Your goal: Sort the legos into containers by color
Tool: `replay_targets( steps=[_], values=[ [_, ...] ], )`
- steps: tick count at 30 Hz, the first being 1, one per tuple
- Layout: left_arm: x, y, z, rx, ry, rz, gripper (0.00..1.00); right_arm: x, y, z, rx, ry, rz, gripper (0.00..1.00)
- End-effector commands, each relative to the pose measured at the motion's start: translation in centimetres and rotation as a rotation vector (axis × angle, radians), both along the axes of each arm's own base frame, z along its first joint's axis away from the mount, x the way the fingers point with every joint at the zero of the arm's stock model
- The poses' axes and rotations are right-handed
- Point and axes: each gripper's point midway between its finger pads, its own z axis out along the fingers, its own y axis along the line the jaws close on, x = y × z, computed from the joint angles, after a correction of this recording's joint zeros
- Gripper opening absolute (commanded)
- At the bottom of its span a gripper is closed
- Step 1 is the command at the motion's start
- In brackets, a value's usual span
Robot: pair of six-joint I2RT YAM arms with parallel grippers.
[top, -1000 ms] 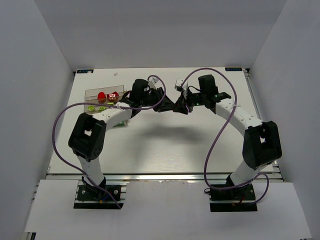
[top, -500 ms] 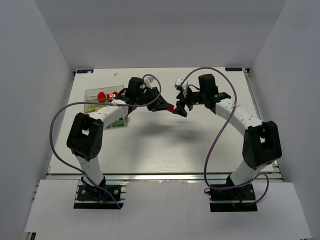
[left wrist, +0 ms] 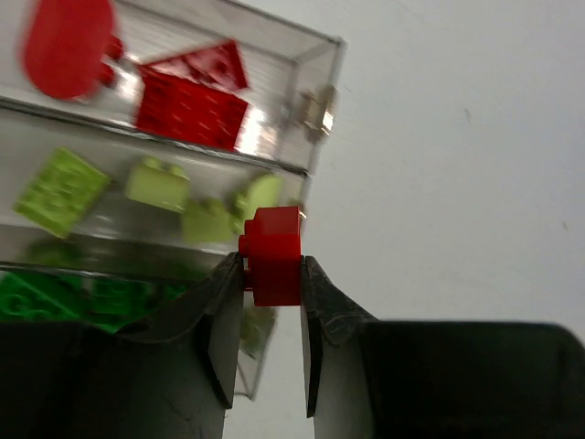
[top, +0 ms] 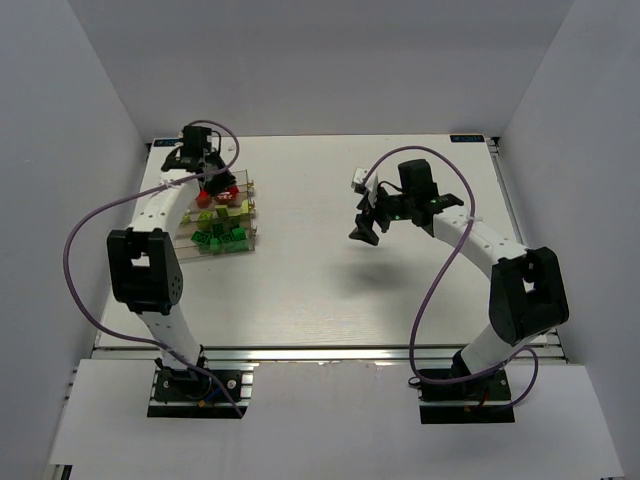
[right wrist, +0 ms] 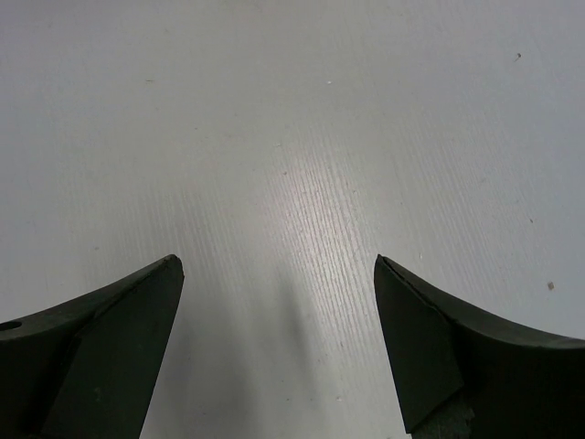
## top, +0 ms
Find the red rectangular lego brick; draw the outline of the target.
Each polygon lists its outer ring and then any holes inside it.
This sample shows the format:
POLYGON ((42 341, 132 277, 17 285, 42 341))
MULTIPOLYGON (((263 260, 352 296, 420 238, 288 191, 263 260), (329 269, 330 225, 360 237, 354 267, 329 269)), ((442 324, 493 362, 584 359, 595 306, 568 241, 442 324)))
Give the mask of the red rectangular lego brick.
POLYGON ((218 195, 216 195, 215 196, 215 201, 218 204, 230 205, 237 199, 238 194, 239 194, 238 187, 237 186, 232 186, 232 187, 229 187, 229 188, 225 189, 224 191, 222 191, 218 195))

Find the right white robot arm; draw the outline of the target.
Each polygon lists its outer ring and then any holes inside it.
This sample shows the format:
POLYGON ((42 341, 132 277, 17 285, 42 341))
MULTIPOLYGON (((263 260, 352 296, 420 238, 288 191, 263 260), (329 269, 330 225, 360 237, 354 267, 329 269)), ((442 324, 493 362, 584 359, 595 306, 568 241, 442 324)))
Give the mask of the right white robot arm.
POLYGON ((424 159, 398 167, 401 188, 389 194, 367 169, 355 170, 351 187, 360 194, 354 240, 377 245, 376 228, 409 221, 452 247, 489 280, 488 326, 452 360, 452 378, 476 381, 505 365, 532 339, 565 323, 569 306, 557 255, 501 235, 472 214, 457 196, 441 194, 424 159))

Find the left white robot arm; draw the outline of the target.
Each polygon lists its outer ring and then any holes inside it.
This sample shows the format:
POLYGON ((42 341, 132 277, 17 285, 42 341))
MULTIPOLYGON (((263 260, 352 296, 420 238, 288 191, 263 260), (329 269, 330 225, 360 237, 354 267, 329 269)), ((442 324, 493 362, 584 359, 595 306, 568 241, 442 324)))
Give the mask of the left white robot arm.
POLYGON ((211 120, 183 127, 179 145, 165 157, 157 184, 143 196, 140 214, 107 237, 113 296, 147 327, 161 350, 160 367, 189 378, 201 367, 202 348, 189 330, 179 302, 182 270, 173 245, 189 205, 201 193, 210 197, 236 185, 221 156, 222 135, 231 130, 211 120))

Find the green L-shaped lego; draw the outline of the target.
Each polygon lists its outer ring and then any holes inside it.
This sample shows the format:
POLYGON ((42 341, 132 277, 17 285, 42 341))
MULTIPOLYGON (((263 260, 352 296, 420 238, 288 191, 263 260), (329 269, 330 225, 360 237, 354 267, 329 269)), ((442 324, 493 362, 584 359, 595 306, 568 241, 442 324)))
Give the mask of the green L-shaped lego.
POLYGON ((224 251, 224 244, 218 238, 210 238, 199 246, 201 255, 219 255, 224 251))

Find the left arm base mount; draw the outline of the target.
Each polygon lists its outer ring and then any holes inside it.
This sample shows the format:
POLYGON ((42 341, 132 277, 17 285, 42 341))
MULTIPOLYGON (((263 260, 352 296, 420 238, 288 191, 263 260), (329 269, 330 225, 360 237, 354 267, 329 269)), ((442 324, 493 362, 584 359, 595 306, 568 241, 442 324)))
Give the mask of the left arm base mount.
POLYGON ((148 418, 160 419, 235 419, 247 410, 243 398, 244 372, 238 369, 210 369, 204 361, 198 366, 214 375, 223 389, 208 375, 193 370, 176 370, 155 360, 155 372, 147 407, 148 418))

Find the red flower lego piece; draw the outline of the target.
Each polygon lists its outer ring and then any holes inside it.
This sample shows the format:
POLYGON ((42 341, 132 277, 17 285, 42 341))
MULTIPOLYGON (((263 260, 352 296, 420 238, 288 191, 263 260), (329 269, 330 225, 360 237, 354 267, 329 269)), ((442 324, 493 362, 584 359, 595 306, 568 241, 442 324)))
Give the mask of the red flower lego piece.
POLYGON ((207 209, 213 202, 213 198, 204 190, 202 190, 195 199, 196 206, 199 209, 207 209))

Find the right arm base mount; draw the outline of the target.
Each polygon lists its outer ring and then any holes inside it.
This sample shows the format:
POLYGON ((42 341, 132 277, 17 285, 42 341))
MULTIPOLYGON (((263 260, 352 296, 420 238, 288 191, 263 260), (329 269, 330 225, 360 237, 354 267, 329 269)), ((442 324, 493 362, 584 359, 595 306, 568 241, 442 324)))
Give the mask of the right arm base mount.
POLYGON ((488 378, 451 385, 407 381, 418 391, 423 425, 511 424, 514 407, 507 375, 499 370, 488 378))

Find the green lego brick underside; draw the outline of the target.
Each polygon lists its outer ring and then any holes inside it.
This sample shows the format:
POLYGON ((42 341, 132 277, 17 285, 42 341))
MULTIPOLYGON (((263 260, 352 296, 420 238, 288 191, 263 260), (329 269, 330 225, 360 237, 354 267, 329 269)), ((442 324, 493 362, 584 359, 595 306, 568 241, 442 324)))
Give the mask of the green lego brick underside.
POLYGON ((211 227, 212 236, 219 238, 225 234, 225 226, 223 223, 213 223, 211 227))

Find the green square lego brick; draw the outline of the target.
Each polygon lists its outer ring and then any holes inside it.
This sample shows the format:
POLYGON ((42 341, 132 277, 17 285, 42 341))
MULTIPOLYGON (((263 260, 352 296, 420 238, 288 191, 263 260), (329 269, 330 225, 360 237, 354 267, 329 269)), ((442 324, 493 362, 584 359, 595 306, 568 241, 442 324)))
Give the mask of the green square lego brick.
POLYGON ((250 242, 248 240, 239 240, 225 243, 223 247, 225 253, 239 253, 251 250, 250 242))

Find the lime square lego brick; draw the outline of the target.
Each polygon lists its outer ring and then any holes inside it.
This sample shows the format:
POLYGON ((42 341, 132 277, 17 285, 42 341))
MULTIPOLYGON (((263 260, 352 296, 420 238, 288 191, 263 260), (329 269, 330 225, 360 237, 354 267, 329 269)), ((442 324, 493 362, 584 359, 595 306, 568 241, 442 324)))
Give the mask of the lime square lego brick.
POLYGON ((211 211, 204 210, 199 214, 197 222, 205 226, 206 224, 209 224, 212 221, 212 219, 213 219, 213 213, 211 211))

